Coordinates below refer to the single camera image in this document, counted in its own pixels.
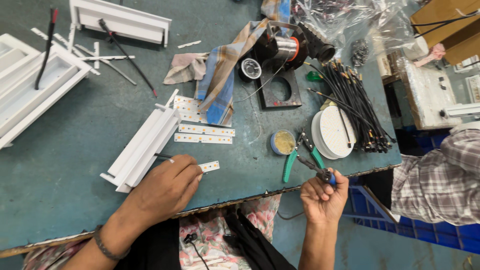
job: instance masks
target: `transparent plastic sheet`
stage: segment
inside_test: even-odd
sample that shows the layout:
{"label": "transparent plastic sheet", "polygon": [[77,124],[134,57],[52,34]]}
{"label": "transparent plastic sheet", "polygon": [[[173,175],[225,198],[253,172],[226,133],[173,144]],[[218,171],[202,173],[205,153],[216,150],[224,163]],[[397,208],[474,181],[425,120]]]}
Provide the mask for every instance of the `transparent plastic sheet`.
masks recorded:
{"label": "transparent plastic sheet", "polygon": [[418,130],[448,128],[462,123],[460,118],[440,116],[443,108],[456,104],[445,70],[438,70],[431,63],[416,67],[405,56],[398,58],[396,65],[401,73],[408,76],[408,82],[403,83]]}
{"label": "transparent plastic sheet", "polygon": [[[298,22],[312,24],[332,42],[339,57],[357,40],[366,42],[368,61],[415,42],[410,19],[402,11],[412,0],[294,0],[292,16]],[[344,34],[355,27],[355,34]]]}

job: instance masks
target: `workbench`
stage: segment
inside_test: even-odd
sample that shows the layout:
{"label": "workbench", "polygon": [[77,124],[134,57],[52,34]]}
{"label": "workbench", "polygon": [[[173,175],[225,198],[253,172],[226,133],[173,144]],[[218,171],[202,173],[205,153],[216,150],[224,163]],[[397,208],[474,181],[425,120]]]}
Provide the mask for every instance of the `workbench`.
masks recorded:
{"label": "workbench", "polygon": [[[159,98],[153,96],[127,61],[113,63],[137,86],[101,64],[100,76],[90,74],[20,134],[12,147],[2,149],[0,250],[4,252],[0,255],[25,252],[29,243],[90,232],[105,223],[127,194],[115,192],[116,187],[99,175],[107,172],[155,103],[165,104],[175,88],[180,89],[179,95],[193,97],[195,82],[162,85],[173,55],[209,52],[230,43],[249,20],[261,19],[261,4],[261,0],[125,0],[127,7],[173,20],[167,48],[120,38],[125,50],[136,56],[136,63],[156,87]],[[55,33],[68,37],[71,19],[65,0],[5,2],[0,10],[0,34],[9,33],[44,51],[44,40],[30,29],[37,27],[47,32],[50,6],[59,9]],[[84,29],[76,32],[75,44],[93,49],[93,43],[100,41],[101,56],[121,55],[115,45],[104,41],[105,37],[104,33]],[[202,42],[177,48],[197,40]],[[343,59],[348,58],[347,53],[344,52]],[[236,129],[236,137],[232,145],[174,143],[170,139],[164,154],[187,153],[199,164],[220,161],[221,169],[203,177],[184,214],[295,190],[314,176],[306,166],[295,162],[289,182],[283,183],[286,156],[275,154],[270,147],[270,136],[279,129],[288,129],[297,136],[298,127],[306,126],[310,132],[312,118],[323,103],[318,95],[305,90],[320,88],[318,83],[306,80],[310,70],[303,65],[295,71],[301,107],[263,110],[258,94],[235,103],[232,128]],[[369,62],[359,72],[383,128],[394,136],[376,62]],[[274,81],[272,89],[278,84]],[[243,99],[255,89],[253,83],[243,83],[236,75],[233,100]],[[320,90],[329,92],[327,87]],[[299,153],[311,160],[306,148],[300,148]],[[398,146],[394,145],[387,154],[353,151],[347,158],[324,162],[344,175],[355,175],[397,166],[401,158]]]}

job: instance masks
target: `small white led board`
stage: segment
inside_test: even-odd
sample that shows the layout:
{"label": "small white led board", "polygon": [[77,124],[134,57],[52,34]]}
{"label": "small white led board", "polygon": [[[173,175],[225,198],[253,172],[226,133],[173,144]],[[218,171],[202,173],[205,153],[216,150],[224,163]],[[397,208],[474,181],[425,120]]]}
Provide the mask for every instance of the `small white led board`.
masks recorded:
{"label": "small white led board", "polygon": [[[200,110],[200,104],[201,101],[197,99],[183,96],[175,96],[173,99],[173,108],[178,110],[183,121],[208,124],[207,113]],[[232,122],[229,121],[228,124],[220,124],[220,126],[231,127]]]}
{"label": "small white led board", "polygon": [[206,144],[225,144],[231,145],[233,137],[230,136],[215,136],[215,135],[203,135],[203,134],[188,134],[188,133],[175,133],[173,139],[176,142],[184,143],[206,143]]}
{"label": "small white led board", "polygon": [[209,171],[220,169],[220,164],[218,163],[218,161],[200,164],[199,166],[200,168],[202,168],[203,172],[209,172]]}
{"label": "small white led board", "polygon": [[201,126],[201,125],[188,125],[180,124],[179,132],[193,133],[193,134],[203,134],[206,135],[220,135],[220,136],[232,136],[235,137],[235,130],[228,128],[218,128],[211,126]]}

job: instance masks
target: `wrist bracelet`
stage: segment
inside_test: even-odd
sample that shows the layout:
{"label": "wrist bracelet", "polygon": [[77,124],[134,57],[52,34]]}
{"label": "wrist bracelet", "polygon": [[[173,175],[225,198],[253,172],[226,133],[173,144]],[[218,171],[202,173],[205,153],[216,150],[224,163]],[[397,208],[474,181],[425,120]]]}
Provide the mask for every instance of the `wrist bracelet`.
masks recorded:
{"label": "wrist bracelet", "polygon": [[102,243],[102,240],[100,239],[100,229],[103,227],[103,225],[98,225],[96,228],[95,228],[95,232],[93,233],[93,238],[95,239],[95,243],[96,245],[98,246],[98,249],[100,249],[100,251],[103,253],[103,255],[105,255],[107,258],[111,259],[111,260],[121,260],[125,257],[127,257],[128,253],[130,252],[130,249],[131,247],[128,248],[127,251],[125,251],[125,253],[121,254],[121,255],[113,255]]}

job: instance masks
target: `hand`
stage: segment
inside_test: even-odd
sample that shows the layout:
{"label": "hand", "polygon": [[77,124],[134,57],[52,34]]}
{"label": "hand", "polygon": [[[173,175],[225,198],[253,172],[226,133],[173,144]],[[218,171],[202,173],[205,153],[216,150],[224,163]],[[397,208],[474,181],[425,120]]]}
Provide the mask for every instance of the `hand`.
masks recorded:
{"label": "hand", "polygon": [[328,168],[336,179],[336,190],[318,177],[303,183],[300,198],[307,222],[319,225],[338,224],[348,197],[348,178]]}
{"label": "hand", "polygon": [[146,230],[182,211],[197,191],[202,169],[189,155],[176,155],[153,168],[117,212]]}

